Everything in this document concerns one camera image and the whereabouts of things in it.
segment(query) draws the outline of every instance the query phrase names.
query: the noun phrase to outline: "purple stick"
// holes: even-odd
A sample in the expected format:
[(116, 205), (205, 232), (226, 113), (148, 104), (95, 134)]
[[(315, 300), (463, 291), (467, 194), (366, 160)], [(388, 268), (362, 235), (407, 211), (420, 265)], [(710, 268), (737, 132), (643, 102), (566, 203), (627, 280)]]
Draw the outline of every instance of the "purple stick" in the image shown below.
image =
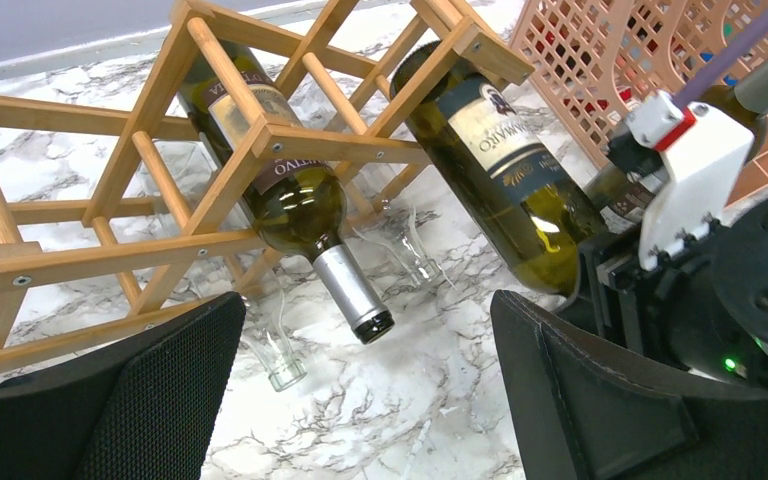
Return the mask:
[(673, 104), (683, 110), (690, 102), (701, 97), (705, 90), (717, 82), (737, 60), (754, 47), (768, 32), (768, 9), (734, 37), (720, 53), (706, 63), (684, 88), (673, 95)]

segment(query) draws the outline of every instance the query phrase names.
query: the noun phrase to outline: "wine bottle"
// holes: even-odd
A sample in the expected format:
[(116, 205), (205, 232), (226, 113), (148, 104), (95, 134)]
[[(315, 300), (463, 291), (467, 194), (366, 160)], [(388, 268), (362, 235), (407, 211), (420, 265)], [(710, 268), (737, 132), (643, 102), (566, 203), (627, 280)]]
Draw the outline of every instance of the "wine bottle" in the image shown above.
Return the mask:
[[(264, 110), (301, 126), (252, 51), (220, 42)], [(178, 98), (215, 161), (224, 166), (249, 125), (207, 60), (199, 55)], [(390, 311), (363, 276), (340, 231), (347, 201), (340, 181), (325, 162), (276, 159), (242, 192), (252, 228), (270, 247), (302, 255), (331, 293), (361, 343), (371, 343), (394, 325)]]
[[(746, 161), (755, 158), (767, 136), (768, 59), (734, 86), (714, 85), (699, 98), (748, 128), (755, 136)], [(621, 233), (643, 220), (643, 213), (669, 174), (661, 169), (638, 181), (629, 181), (609, 163), (584, 187), (584, 193), (602, 213), (611, 230)]]
[[(404, 60), (393, 76), (392, 97), (439, 43)], [(487, 78), (459, 59), (406, 124), (517, 280), (535, 291), (570, 295), (577, 244), (604, 224)]]

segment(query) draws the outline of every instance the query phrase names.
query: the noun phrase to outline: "marble surface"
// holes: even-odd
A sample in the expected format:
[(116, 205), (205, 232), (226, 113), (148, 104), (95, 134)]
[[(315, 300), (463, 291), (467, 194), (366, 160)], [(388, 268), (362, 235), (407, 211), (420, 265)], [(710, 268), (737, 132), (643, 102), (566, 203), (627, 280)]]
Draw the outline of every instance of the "marble surface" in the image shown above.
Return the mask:
[[(470, 3), (507, 37), (523, 1)], [(378, 58), (411, 16), (405, 4), (356, 12), (332, 43)], [(311, 23), (286, 27), (305, 32)], [(434, 38), (427, 34), (420, 43)], [(278, 57), (259, 56), (273, 76), (281, 68)], [(152, 55), (128, 57), (2, 81), (0, 94), (130, 109), (152, 61)], [(335, 78), (346, 92), (359, 83), (347, 76)], [(592, 166), (533, 89), (528, 84), (512, 86), (505, 94), (576, 181), (586, 182), (594, 173)], [(291, 103), (312, 127), (324, 126), (334, 113), (310, 77)], [(376, 96), (362, 114), (371, 119), (385, 104)], [(181, 114), (176, 104), (170, 111)], [(403, 128), (397, 135), (408, 134)], [(0, 182), (8, 201), (88, 198), (115, 141), (0, 130)], [(195, 145), (165, 142), (160, 148), (184, 186), (198, 185), (209, 176), (209, 164)], [(143, 183), (132, 182), (126, 195), (152, 188), (150, 182)], [(403, 196), (416, 205), (419, 233), (452, 283), (417, 291), (386, 261), (383, 249), (350, 239), (397, 321), (393, 332), (364, 347), (311, 268), (299, 259), (282, 261), (277, 273), (287, 291), (285, 324), (309, 374), (291, 389), (275, 393), (255, 357), (241, 347), (204, 479), (524, 478), (489, 304), (492, 292), (500, 288), (521, 292), (546, 307), (558, 299), (517, 284), (433, 169), (427, 169)], [(132, 218), (116, 220), (113, 227), (121, 242), (132, 242), (170, 235), (166, 224), (158, 218)], [(77, 223), (25, 226), (21, 231), (26, 240), (39, 241), (45, 250), (97, 245), (92, 231)], [(135, 273), (143, 285), (151, 275), (150, 270)], [(217, 293), (227, 286), (227, 274), (216, 270), (215, 262), (205, 262), (191, 270), (172, 301)], [(95, 325), (127, 310), (113, 276), (31, 289), (9, 343)]]

